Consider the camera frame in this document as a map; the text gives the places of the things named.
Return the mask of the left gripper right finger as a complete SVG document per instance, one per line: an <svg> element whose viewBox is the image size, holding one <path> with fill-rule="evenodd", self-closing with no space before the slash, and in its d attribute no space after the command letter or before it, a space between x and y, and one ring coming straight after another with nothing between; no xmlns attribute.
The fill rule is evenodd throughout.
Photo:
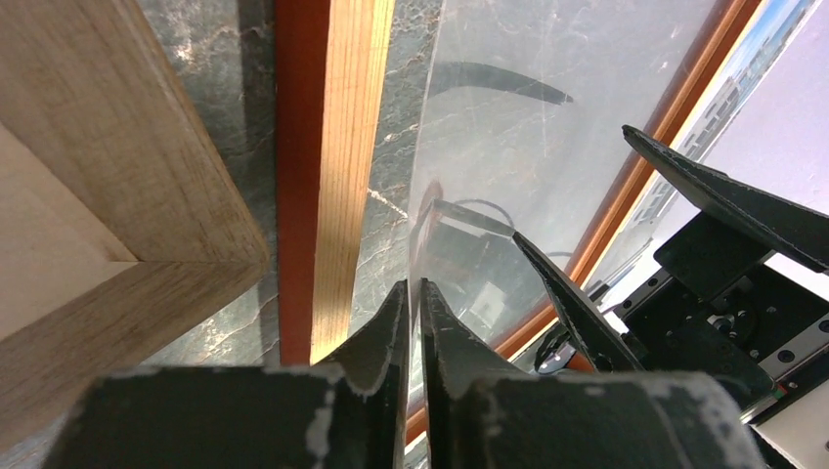
<svg viewBox="0 0 829 469"><path fill-rule="evenodd" d="M699 372L527 373L419 285L434 468L761 468L734 400Z"/></svg>

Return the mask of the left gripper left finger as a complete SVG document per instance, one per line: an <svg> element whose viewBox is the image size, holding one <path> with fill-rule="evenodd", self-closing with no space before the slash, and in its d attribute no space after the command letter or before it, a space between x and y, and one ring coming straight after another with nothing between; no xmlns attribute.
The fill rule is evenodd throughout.
<svg viewBox="0 0 829 469"><path fill-rule="evenodd" d="M48 468L399 468L408 392L409 291L320 362L136 366L72 408Z"/></svg>

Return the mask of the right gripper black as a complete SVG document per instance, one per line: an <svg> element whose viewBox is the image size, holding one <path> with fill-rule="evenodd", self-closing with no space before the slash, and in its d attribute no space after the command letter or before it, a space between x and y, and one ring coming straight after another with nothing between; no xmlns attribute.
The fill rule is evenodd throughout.
<svg viewBox="0 0 829 469"><path fill-rule="evenodd" d="M765 262L774 251L826 273L828 216L695 162L631 125L622 132L705 214L656 250L660 270L615 310L639 360L586 293L513 233L579 351L598 371L704 372L747 414L773 414L827 383L827 301Z"/></svg>

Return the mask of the building and sky photo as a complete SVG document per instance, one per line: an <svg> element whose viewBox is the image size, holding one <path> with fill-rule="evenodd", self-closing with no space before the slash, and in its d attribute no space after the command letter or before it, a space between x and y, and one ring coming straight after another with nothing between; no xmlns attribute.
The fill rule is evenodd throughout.
<svg viewBox="0 0 829 469"><path fill-rule="evenodd" d="M817 1L729 1L661 119L657 140L701 162L819 7ZM611 286L654 245L679 194L637 154L574 272L586 290Z"/></svg>

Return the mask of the clear acrylic sheet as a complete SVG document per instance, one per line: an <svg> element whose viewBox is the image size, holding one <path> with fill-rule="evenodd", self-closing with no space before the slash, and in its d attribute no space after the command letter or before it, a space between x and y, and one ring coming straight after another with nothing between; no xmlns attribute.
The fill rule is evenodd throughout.
<svg viewBox="0 0 829 469"><path fill-rule="evenodd" d="M511 231L561 270L656 126L724 1L447 1L416 140L408 275L508 360L553 317Z"/></svg>

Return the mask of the wooden picture frame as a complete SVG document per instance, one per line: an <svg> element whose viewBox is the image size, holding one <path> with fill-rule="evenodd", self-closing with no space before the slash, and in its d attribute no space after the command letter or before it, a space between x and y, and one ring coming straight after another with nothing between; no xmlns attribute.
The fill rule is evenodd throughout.
<svg viewBox="0 0 829 469"><path fill-rule="evenodd" d="M281 360L320 362L405 281L404 451L427 425L409 202L445 2L276 5Z"/></svg>

